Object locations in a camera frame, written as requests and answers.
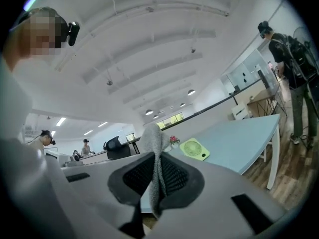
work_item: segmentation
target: backpack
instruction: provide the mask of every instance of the backpack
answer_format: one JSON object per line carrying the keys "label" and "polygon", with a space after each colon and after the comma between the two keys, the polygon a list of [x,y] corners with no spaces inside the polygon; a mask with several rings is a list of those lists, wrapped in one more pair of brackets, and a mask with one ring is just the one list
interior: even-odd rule
{"label": "backpack", "polygon": [[272,41],[277,43],[277,49],[281,49],[283,51],[283,55],[286,58],[285,64],[290,70],[292,70],[293,74],[306,81],[315,76],[317,74],[317,70],[309,63],[311,54],[308,49],[298,42],[296,38],[293,39],[291,36],[287,36],[285,34],[280,35],[283,40],[272,39]]}

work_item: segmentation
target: person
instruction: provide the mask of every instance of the person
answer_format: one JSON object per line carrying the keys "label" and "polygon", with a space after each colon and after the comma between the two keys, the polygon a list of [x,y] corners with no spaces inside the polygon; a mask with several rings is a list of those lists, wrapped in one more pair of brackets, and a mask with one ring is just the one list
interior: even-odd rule
{"label": "person", "polygon": [[22,59],[50,54],[66,41],[73,45],[78,31],[76,22],[68,26],[56,10],[49,7],[26,11],[10,30],[0,61],[0,116],[4,118],[1,139],[17,138],[32,109],[31,98],[12,76],[16,64]]}
{"label": "person", "polygon": [[88,141],[87,139],[84,139],[83,142],[84,142],[84,146],[82,148],[81,155],[83,157],[87,157],[90,155],[90,153],[95,154],[95,152],[91,151],[90,146],[88,145],[88,142],[90,141]]}
{"label": "person", "polygon": [[36,151],[40,150],[42,155],[44,155],[44,147],[47,147],[50,144],[55,144],[51,132],[49,130],[42,130],[41,135],[37,136],[33,141],[31,141],[29,146]]}
{"label": "person", "polygon": [[294,144],[299,144],[299,139],[303,135],[303,102],[306,101],[308,109],[308,141],[309,146],[313,147],[314,137],[317,135],[317,116],[313,107],[311,97],[307,89],[307,82],[304,78],[296,76],[290,66],[291,57],[284,52],[281,43],[294,41],[291,36],[275,33],[269,27],[267,21],[263,21],[258,25],[258,30],[262,38],[270,40],[269,50],[274,56],[275,62],[278,64],[278,76],[282,78],[285,76],[288,80],[289,89],[291,93],[291,100],[293,106],[294,117],[294,132],[290,136],[290,140]]}

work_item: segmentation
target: light blue table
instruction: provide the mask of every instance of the light blue table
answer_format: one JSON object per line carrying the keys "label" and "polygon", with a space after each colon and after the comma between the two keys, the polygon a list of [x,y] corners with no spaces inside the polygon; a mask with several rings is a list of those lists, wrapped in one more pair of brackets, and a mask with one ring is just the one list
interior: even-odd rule
{"label": "light blue table", "polygon": [[[279,119],[280,115],[271,115],[221,122],[193,137],[210,151],[210,156],[204,162],[229,168],[239,174],[243,174],[257,160],[272,140],[273,157],[267,185],[271,189],[279,162]],[[183,155],[183,152],[178,148],[171,150],[169,154]],[[148,190],[142,196],[141,209],[142,213],[151,212]]]}

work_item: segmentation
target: gray towel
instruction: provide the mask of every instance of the gray towel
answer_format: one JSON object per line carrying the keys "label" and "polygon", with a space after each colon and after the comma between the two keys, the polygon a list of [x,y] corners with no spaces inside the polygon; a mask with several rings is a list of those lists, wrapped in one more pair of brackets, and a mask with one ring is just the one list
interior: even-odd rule
{"label": "gray towel", "polygon": [[159,217],[160,190],[162,190],[164,196],[166,196],[160,154],[169,145],[169,136],[163,133],[158,125],[151,124],[144,130],[140,141],[143,152],[152,151],[155,153],[154,172],[149,193],[153,214]]}

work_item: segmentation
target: sneaker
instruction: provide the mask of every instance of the sneaker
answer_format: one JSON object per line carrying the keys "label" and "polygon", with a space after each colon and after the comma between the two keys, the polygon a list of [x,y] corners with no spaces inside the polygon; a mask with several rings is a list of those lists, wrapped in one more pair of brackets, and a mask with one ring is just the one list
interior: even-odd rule
{"label": "sneaker", "polygon": [[292,141],[295,145],[299,144],[299,137],[294,136],[294,134],[292,133],[290,135],[290,141]]}
{"label": "sneaker", "polygon": [[315,145],[315,138],[314,137],[309,137],[308,139],[309,143],[309,147],[312,148]]}

